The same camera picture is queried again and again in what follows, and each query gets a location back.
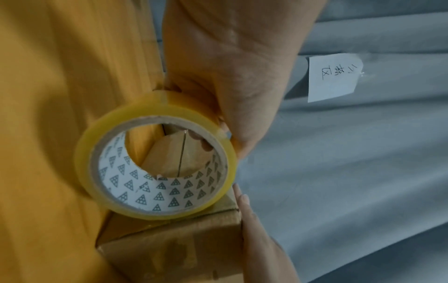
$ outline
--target fingernail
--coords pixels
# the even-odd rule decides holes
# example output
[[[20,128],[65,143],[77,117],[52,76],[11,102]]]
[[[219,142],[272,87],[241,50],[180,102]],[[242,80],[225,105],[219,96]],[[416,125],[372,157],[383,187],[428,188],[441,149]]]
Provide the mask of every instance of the fingernail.
[[[251,204],[251,200],[249,199],[249,196],[247,194],[243,194],[241,196],[241,200],[245,204],[249,204],[249,205]]]

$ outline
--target hand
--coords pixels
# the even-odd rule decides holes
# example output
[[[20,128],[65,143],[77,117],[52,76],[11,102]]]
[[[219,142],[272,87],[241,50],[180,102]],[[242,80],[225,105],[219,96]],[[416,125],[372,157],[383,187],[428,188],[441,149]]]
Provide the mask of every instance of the hand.
[[[210,106],[239,158],[266,134],[325,0],[169,0],[166,87]]]
[[[300,283],[288,255],[266,233],[252,211],[249,197],[233,185],[243,219],[243,275],[245,283]]]

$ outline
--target gray cloth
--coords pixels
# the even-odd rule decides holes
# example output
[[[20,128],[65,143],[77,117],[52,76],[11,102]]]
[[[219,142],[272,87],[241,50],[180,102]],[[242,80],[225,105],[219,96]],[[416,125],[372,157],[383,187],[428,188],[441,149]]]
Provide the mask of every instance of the gray cloth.
[[[301,55],[359,53],[355,93],[308,104],[299,57],[300,82],[240,163],[237,181],[303,283],[448,282],[447,11],[330,1]]]

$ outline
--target tape roll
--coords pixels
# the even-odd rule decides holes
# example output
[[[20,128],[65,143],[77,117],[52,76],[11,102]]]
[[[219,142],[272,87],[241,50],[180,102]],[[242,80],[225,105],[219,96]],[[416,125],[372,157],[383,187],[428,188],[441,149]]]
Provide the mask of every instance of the tape roll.
[[[127,154],[126,132],[148,124],[174,124],[201,135],[214,148],[203,169],[190,176],[151,176]],[[101,117],[85,131],[75,151],[81,184],[100,204],[134,218],[164,220],[199,212],[231,187],[235,151],[211,109],[172,91],[154,91]]]

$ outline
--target white paper tag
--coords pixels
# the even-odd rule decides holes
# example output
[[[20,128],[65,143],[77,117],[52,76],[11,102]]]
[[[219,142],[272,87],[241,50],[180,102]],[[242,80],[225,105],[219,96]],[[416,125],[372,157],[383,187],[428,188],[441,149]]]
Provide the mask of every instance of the white paper tag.
[[[353,93],[363,66],[363,61],[356,54],[310,57],[308,102]]]

